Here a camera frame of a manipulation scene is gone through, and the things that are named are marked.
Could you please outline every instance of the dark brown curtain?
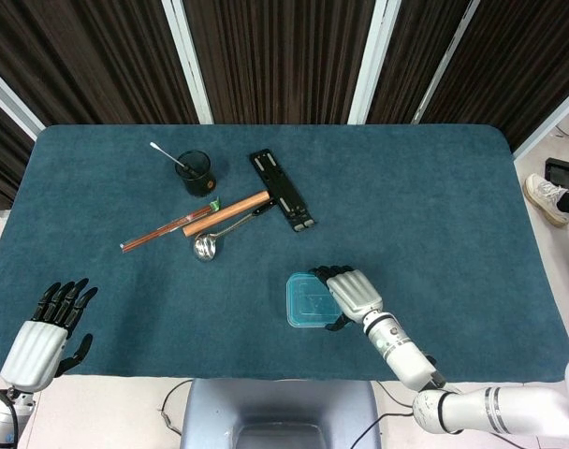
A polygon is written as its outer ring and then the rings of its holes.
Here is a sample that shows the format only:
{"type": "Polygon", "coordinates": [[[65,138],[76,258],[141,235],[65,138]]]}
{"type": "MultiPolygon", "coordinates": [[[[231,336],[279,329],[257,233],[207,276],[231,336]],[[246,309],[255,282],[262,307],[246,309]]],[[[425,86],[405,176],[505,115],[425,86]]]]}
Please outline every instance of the dark brown curtain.
{"type": "Polygon", "coordinates": [[[487,0],[422,123],[489,123],[515,150],[569,95],[569,0],[487,0]]]}
{"type": "Polygon", "coordinates": [[[216,123],[346,123],[373,0],[184,2],[216,123]]]}
{"type": "Polygon", "coordinates": [[[159,0],[0,0],[0,76],[46,125],[197,123],[159,0]]]}
{"type": "Polygon", "coordinates": [[[33,140],[0,109],[0,210],[12,206],[32,147],[33,140]]]}
{"type": "Polygon", "coordinates": [[[470,0],[403,0],[368,123],[410,123],[470,0]]]}

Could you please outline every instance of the blue plastic container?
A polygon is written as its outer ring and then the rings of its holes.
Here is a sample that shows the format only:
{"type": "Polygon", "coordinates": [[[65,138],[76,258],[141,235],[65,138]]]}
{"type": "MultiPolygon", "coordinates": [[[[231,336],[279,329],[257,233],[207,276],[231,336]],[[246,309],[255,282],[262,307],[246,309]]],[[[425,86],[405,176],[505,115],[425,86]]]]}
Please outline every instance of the blue plastic container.
{"type": "Polygon", "coordinates": [[[294,273],[286,283],[286,317],[292,327],[324,327],[334,323],[341,308],[313,274],[294,273]]]}

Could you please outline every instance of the black cable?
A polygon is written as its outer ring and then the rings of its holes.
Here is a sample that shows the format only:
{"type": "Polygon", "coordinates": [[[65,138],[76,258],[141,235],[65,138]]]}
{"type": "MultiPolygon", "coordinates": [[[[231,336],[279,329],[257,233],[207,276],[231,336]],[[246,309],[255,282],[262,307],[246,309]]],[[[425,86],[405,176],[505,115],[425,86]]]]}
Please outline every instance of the black cable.
{"type": "Polygon", "coordinates": [[[506,442],[507,444],[511,444],[514,447],[517,447],[517,449],[527,449],[524,446],[520,446],[519,444],[515,444],[512,441],[509,441],[507,438],[502,437],[501,435],[497,435],[496,433],[491,433],[490,435],[492,435],[493,437],[498,438],[499,440],[503,440],[504,442],[506,442]]]}
{"type": "Polygon", "coordinates": [[[353,444],[351,444],[351,449],[354,449],[357,444],[359,443],[359,441],[366,436],[366,434],[372,430],[372,427],[376,426],[383,418],[386,418],[387,416],[403,416],[403,417],[409,417],[409,416],[413,416],[413,413],[383,413],[380,416],[378,416],[378,419],[376,421],[374,421],[373,423],[370,424],[370,426],[368,428],[366,428],[363,433],[361,435],[359,435],[357,437],[357,440],[355,440],[355,442],[353,444]]]}
{"type": "Polygon", "coordinates": [[[14,404],[7,396],[7,390],[0,390],[0,400],[4,402],[10,409],[10,414],[12,415],[12,428],[14,430],[14,438],[12,439],[12,447],[13,449],[18,449],[19,447],[19,418],[16,415],[16,410],[14,409],[14,404]]]}
{"type": "Polygon", "coordinates": [[[385,393],[387,393],[387,396],[388,396],[389,398],[391,398],[393,402],[396,402],[397,404],[401,405],[402,407],[406,407],[406,408],[408,408],[408,409],[411,409],[411,408],[412,408],[411,405],[409,405],[409,404],[403,404],[402,402],[399,402],[398,400],[396,400],[395,398],[393,398],[393,395],[391,395],[391,394],[388,392],[388,390],[385,388],[384,385],[382,385],[381,382],[376,381],[376,383],[379,384],[380,387],[381,387],[383,390],[385,390],[385,393]]]}
{"type": "Polygon", "coordinates": [[[559,129],[559,132],[562,133],[564,136],[569,137],[569,134],[567,134],[565,131],[563,131],[563,130],[559,127],[558,124],[556,124],[555,127],[556,127],[557,129],[559,129]]]}
{"type": "Polygon", "coordinates": [[[168,428],[168,430],[172,430],[177,435],[182,435],[182,433],[172,425],[172,421],[170,421],[170,417],[166,414],[166,412],[164,412],[164,409],[166,408],[166,403],[168,402],[168,398],[172,393],[174,393],[174,390],[176,390],[179,386],[189,384],[191,382],[193,382],[193,379],[189,379],[188,381],[182,381],[180,384],[175,385],[170,391],[168,391],[168,394],[164,398],[164,402],[162,402],[162,408],[160,409],[160,414],[162,415],[162,418],[164,418],[164,423],[166,424],[166,427],[168,428]]]}

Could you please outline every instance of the teal tablecloth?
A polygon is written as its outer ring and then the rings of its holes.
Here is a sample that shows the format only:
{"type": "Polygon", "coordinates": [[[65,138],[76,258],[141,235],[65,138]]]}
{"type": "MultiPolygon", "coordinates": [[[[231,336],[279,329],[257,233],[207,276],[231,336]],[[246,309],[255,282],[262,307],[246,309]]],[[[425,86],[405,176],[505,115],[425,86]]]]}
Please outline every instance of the teal tablecloth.
{"type": "MultiPolygon", "coordinates": [[[[0,368],[55,281],[99,294],[76,372],[392,379],[359,326],[297,329],[291,273],[348,264],[453,381],[556,381],[569,344],[502,134],[480,125],[53,126],[38,138],[0,242],[0,368]],[[264,188],[247,154],[270,148],[318,225],[273,209],[197,261],[174,232],[119,244],[209,202],[189,196],[155,141],[207,152],[229,204],[264,188]]],[[[71,341],[70,353],[76,341],[71,341]]]]}

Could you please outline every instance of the white sneaker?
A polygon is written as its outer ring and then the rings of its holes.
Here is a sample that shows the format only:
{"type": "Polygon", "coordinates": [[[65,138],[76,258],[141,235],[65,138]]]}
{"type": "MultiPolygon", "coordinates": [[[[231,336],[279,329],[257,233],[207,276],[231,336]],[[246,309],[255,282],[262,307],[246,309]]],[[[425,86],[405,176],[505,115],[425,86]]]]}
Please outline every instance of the white sneaker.
{"type": "Polygon", "coordinates": [[[557,202],[567,189],[558,187],[534,173],[524,182],[523,190],[528,201],[540,209],[552,225],[562,227],[569,223],[569,213],[557,209],[557,202]]]}

